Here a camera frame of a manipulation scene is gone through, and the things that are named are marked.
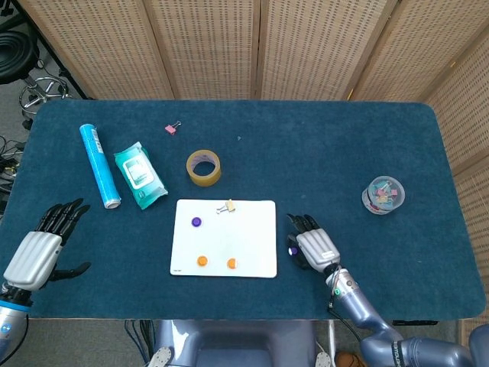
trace white board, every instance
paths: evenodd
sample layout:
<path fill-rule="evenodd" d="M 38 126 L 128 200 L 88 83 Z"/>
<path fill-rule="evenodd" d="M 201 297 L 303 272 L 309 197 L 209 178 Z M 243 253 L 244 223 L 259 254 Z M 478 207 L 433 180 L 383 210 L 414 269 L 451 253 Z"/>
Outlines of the white board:
<path fill-rule="evenodd" d="M 273 201 L 232 201 L 234 212 L 216 210 L 226 200 L 178 200 L 171 252 L 172 275 L 273 278 L 277 235 Z M 193 218 L 202 223 L 195 227 Z M 207 265 L 200 266 L 199 256 Z M 229 268 L 234 258 L 236 267 Z"/>

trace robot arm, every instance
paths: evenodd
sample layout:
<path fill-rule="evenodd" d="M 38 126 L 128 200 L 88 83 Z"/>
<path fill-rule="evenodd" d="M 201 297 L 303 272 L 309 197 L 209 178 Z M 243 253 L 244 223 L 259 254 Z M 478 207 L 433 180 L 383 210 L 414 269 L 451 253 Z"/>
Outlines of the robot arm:
<path fill-rule="evenodd" d="M 28 331 L 31 294 L 48 281 L 74 278 L 85 272 L 89 262 L 72 270 L 56 270 L 57 258 L 78 219 L 90 206 L 78 208 L 82 199 L 57 204 L 44 214 L 37 228 L 19 245 L 4 273 L 0 293 L 0 365 L 18 350 Z"/>
<path fill-rule="evenodd" d="M 355 326 L 372 335 L 360 343 L 361 353 L 372 367 L 473 367 L 470 352 L 463 346 L 440 340 L 403 337 L 367 300 L 348 270 L 341 268 L 335 245 L 311 216 L 288 214 L 299 235 L 289 235 L 289 254 L 301 268 L 325 274 L 333 301 L 343 306 Z"/>

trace blue cylindrical container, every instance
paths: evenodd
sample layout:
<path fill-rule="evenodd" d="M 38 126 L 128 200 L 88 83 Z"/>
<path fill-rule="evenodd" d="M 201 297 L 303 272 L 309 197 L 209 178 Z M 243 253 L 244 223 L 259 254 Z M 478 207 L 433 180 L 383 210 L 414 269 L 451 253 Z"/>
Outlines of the blue cylindrical container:
<path fill-rule="evenodd" d="M 104 151 L 100 145 L 96 127 L 91 124 L 81 125 L 79 132 L 82 135 L 83 144 L 89 156 L 104 206 L 106 209 L 117 208 L 121 204 L 121 197 L 115 188 L 114 179 L 112 178 Z"/>

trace packing tape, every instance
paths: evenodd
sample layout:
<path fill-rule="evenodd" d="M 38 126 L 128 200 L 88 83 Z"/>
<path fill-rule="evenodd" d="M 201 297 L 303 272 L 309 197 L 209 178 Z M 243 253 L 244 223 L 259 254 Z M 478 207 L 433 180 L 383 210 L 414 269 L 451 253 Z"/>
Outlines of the packing tape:
<path fill-rule="evenodd" d="M 201 162 L 210 162 L 214 164 L 214 170 L 205 176 L 199 176 L 193 170 L 196 165 Z M 219 157 L 213 151 L 202 149 L 194 151 L 189 159 L 186 160 L 186 171 L 189 173 L 190 179 L 197 186 L 207 187 L 215 184 L 221 177 L 221 162 Z"/>

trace purple magnet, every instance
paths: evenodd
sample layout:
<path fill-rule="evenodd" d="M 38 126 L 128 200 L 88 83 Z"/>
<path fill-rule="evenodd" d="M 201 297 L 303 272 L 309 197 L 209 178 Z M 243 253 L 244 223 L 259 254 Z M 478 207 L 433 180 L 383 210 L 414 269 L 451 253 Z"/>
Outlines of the purple magnet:
<path fill-rule="evenodd" d="M 194 219 L 192 219 L 192 226 L 198 227 L 202 224 L 202 220 L 196 216 Z"/>

